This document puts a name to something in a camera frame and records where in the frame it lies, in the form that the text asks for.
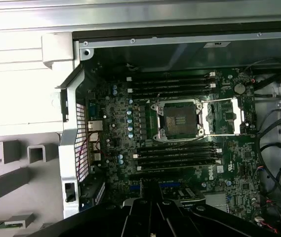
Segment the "cable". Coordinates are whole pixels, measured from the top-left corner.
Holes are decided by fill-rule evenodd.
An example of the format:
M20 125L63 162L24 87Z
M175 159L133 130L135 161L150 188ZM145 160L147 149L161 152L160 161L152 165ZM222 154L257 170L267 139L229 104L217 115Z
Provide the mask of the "cable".
M262 126L263 126L265 120L267 120L268 116L270 116L273 112L281 112L281 109L275 109L275 110L269 111L269 112L264 116L264 118L262 119L262 122L261 122L261 124L260 124L260 126L259 126L258 132L261 131Z
M259 61L256 61L254 63L251 63L249 66L247 66L243 72L246 72L250 67L252 67L253 65L256 65L258 63L262 63L262 62L265 62L265 61L270 61L270 60L273 60L273 61L276 61L278 64L281 65L281 62L277 59L277 58L266 58L266 59L262 59L262 60L259 60Z
M261 94L254 94L254 97L257 98L278 98L281 100L281 95L276 95L275 97L272 94L265 94L265 95L261 95Z
M278 189L281 192L281 184L276 180L276 178L273 176L273 174L271 173L271 171L267 168L262 154L261 154L261 149L260 149L260 140L261 138L266 135L268 132L270 132L272 129L274 129L275 127L277 127L278 125L281 124L281 119L275 121L274 123L272 123L269 127L267 127L262 133L260 133L257 137L257 141L256 141L256 148L258 151L258 158L259 158L259 162L265 167L265 171L268 173L268 175L270 176L270 178L273 180L273 182L277 185Z

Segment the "gray plastic part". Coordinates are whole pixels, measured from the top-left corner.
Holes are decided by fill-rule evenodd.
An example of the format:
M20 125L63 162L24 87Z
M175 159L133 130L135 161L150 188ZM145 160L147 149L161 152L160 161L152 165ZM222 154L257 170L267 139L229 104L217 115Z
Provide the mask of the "gray plastic part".
M21 149L18 140L0 142L0 163L7 164L19 160L20 157Z
M27 159L29 163L42 160L50 161L58 155L58 147L55 144L40 144L27 147Z
M33 213L21 213L16 216L12 216L10 219L4 222L5 225L22 224L21 229L26 229L35 220Z

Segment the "gray surface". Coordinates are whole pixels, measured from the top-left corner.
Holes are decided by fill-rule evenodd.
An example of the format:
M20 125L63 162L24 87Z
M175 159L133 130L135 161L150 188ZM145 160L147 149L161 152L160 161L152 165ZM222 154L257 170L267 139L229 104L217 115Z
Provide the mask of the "gray surface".
M57 145L59 142L56 133L0 137L0 141L14 139L22 143L22 158L9 164L0 164L0 175L28 165L27 146L41 143ZM21 212L33 212L36 219L25 230L32 233L43 223L55 223L63 219L63 207L59 159L47 163L35 162L29 167L34 172L31 182L0 198L0 220L9 219L12 215ZM12 237L17 232L19 231L0 230L0 237Z
M30 181L30 169L18 168L11 172L0 175L0 198L22 187Z
M7 164L20 159L20 142L1 141L0 142L0 163Z
M26 229L35 220L35 215L33 213L21 213L12 216L10 219L5 221L6 225L16 225L22 224L22 229Z

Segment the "wire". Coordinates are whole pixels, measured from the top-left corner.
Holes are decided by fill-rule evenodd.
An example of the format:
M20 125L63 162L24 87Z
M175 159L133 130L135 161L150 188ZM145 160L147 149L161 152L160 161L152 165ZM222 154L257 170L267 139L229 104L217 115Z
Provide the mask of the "wire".
M261 122L261 124L260 124L260 126L259 126L259 131L258 131L258 132L261 131L262 126L263 126L265 120L267 120L267 118L268 118L272 113L274 113L274 112L281 112L281 109L275 109L275 110L269 111L269 112L264 116L264 118L262 119L262 122Z
M250 67L252 67L252 66L254 66L254 65L258 64L258 63L262 63L262 62L265 62L265 61L271 61L271 60L276 61L278 64L281 65L281 62L277 58L266 58L266 59L262 59L262 60L254 62L254 63L251 63L249 66L247 66L244 69L243 72L246 72Z
M263 226L267 226L268 228L270 228L271 230L273 230L275 234L278 233L278 231L277 231L276 228L270 226L269 224L265 223L264 221L260 221L260 223L261 223Z
M261 132L258 137L257 137L257 141L256 141L256 148L258 151L258 158L259 158L259 162L265 167L265 171L268 173L268 175L270 176L270 178L273 180L273 182L277 185L278 189L281 192L281 184L276 180L276 178L273 176L273 174L271 173L271 171L268 169L268 167L266 166L262 154L261 154L261 149L260 149L260 140L261 138L266 135L268 132L270 132L272 129L274 129L275 127L277 127L278 125L281 124L281 119L275 121L274 123L272 123L269 127L267 127L263 132Z
M257 97L257 98L278 98L281 100L281 95L276 95L275 97L272 95L272 94L265 94L265 95L262 95L262 94L254 94L254 97Z

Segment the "black cable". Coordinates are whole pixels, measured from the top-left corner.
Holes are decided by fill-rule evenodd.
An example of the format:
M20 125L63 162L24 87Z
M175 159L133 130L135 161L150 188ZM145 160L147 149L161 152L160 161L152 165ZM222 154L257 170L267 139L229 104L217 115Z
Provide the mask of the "black cable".
M254 89L254 91L260 90L260 89L268 86L269 84L276 82L279 79L281 79L281 73L277 73L277 74L270 76L269 78L255 84L253 86L253 89Z
M281 119L275 121L274 123L272 123L269 127L267 127L262 133L260 133L257 137L257 141L256 141L256 149L258 151L258 158L259 158L259 162L264 166L265 171L268 173L268 175L270 176L270 178L273 180L273 182L277 185L278 189L281 192L281 184L276 180L276 178L273 176L273 174L271 173L271 171L268 169L268 167L266 166L262 154L261 154L261 148L260 148L260 140L261 138L266 135L268 132L270 132L272 129L274 129L275 127L277 127L278 125L281 124Z
M265 94L265 95L254 94L254 97L257 97L257 98L277 98L277 99L281 100L281 95L276 95L275 97L273 97L272 94Z
M262 129L262 126L263 126L265 120L267 120L268 116L270 116L273 112L281 112L281 109L271 110L264 116L264 118L262 119L262 122L259 126L259 129L258 129L259 132L261 132L261 129Z

